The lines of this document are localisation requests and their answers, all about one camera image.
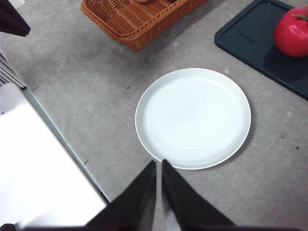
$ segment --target plate rim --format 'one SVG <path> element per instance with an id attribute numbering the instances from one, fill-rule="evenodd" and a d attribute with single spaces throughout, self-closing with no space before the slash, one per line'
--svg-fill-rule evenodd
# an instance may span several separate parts
<path id="1" fill-rule="evenodd" d="M 248 114 L 249 114 L 249 121 L 248 121 L 248 129 L 245 133 L 245 136 L 244 136 L 244 139 L 239 143 L 239 147 L 236 148 L 236 150 L 234 152 L 232 152 L 230 155 L 227 155 L 226 158 L 222 159 L 221 161 L 219 162 L 216 162 L 214 164 L 211 164 L 211 165 L 206 165 L 206 166 L 202 166 L 202 167 L 180 167 L 180 166 L 176 166 L 176 165 L 173 165 L 172 163 L 170 163 L 174 168 L 177 168 L 177 169 L 183 169 L 183 170 L 201 170 L 201 169 L 206 169 L 206 168 L 210 168 L 210 167 L 214 167 L 216 165 L 219 165 L 221 164 L 222 162 L 228 160 L 231 156 L 233 156 L 235 153 L 237 153 L 237 151 L 242 147 L 242 145 L 244 144 L 244 142 L 246 141 L 247 139 L 247 136 L 249 134 L 249 131 L 250 131 L 250 127 L 251 127 L 251 108 L 250 108 L 250 103 L 247 99 L 247 96 L 246 94 L 244 93 L 244 91 L 242 90 L 242 88 L 235 82 L 233 81 L 231 78 L 229 78 L 228 76 L 224 75 L 223 73 L 220 73 L 218 71 L 214 71 L 214 70 L 211 70 L 211 69 L 207 69 L 207 68 L 199 68 L 199 67 L 189 67 L 189 68 L 182 68 L 182 69 L 178 69 L 178 70 L 174 70 L 174 71 L 171 71 L 167 74 L 164 74 L 163 76 L 159 77 L 157 80 L 155 80 L 152 84 L 150 84 L 146 90 L 143 92 L 142 96 L 140 97 L 139 101 L 138 101 L 138 104 L 137 104 L 137 107 L 136 107 L 136 111 L 135 111 L 135 131 L 137 133 L 137 136 L 138 136 L 138 139 L 140 141 L 140 143 L 142 144 L 143 148 L 147 151 L 148 154 L 150 154 L 155 160 L 158 160 L 159 162 L 162 162 L 163 160 L 161 160 L 160 158 L 156 157 L 155 155 L 153 155 L 148 149 L 147 147 L 143 144 L 141 138 L 140 138 L 140 135 L 139 135 L 139 132 L 138 132 L 138 128 L 137 128 L 137 111 L 138 111 L 138 108 L 139 108 L 139 105 L 140 105 L 140 102 L 141 100 L 143 99 L 144 95 L 146 94 L 146 92 L 152 87 L 152 85 L 154 85 L 156 82 L 158 82 L 160 79 L 162 78 L 166 78 L 166 76 L 174 73 L 174 72 L 178 72 L 178 71 L 183 71 L 183 70 L 193 70 L 193 69 L 198 69 L 198 70 L 207 70 L 207 71 L 212 71 L 212 72 L 215 72 L 215 73 L 218 73 L 219 75 L 223 75 L 224 77 L 228 78 L 229 80 L 231 80 L 233 82 L 233 84 L 235 84 L 235 86 L 237 86 L 239 88 L 239 90 L 241 91 L 241 93 L 243 94 L 244 96 L 244 99 L 245 101 L 247 102 L 247 105 L 248 105 Z"/>

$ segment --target tray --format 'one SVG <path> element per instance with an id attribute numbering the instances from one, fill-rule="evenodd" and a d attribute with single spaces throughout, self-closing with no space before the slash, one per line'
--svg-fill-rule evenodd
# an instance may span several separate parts
<path id="1" fill-rule="evenodd" d="M 292 58 L 274 43 L 274 30 L 293 7 L 256 0 L 215 34 L 215 44 L 253 69 L 308 100 L 308 57 Z"/>

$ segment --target white surface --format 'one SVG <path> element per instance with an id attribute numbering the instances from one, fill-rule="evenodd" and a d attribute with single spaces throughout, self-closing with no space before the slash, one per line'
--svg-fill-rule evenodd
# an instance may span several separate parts
<path id="1" fill-rule="evenodd" d="M 250 127 L 248 100 L 218 72 L 188 68 L 155 81 L 136 110 L 136 131 L 144 148 L 174 167 L 202 169 L 232 156 Z"/>
<path id="2" fill-rule="evenodd" d="M 86 224 L 105 202 L 20 89 L 0 95 L 0 225 Z"/>
<path id="3" fill-rule="evenodd" d="M 14 8 L 18 8 L 23 5 L 26 1 L 25 0 L 9 0 L 9 2 L 13 5 Z"/>

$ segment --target plate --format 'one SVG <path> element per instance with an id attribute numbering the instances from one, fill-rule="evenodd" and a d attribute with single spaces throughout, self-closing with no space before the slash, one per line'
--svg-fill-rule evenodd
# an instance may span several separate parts
<path id="1" fill-rule="evenodd" d="M 251 122 L 248 100 L 225 75 L 201 68 L 166 74 L 144 92 L 135 114 L 140 142 L 173 167 L 202 169 L 231 157 Z"/>

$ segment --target brown basket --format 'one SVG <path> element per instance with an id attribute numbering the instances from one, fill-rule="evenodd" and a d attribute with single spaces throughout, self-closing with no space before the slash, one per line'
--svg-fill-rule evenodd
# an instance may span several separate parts
<path id="1" fill-rule="evenodd" d="M 81 10 L 114 40 L 140 50 L 206 0 L 82 0 Z"/>

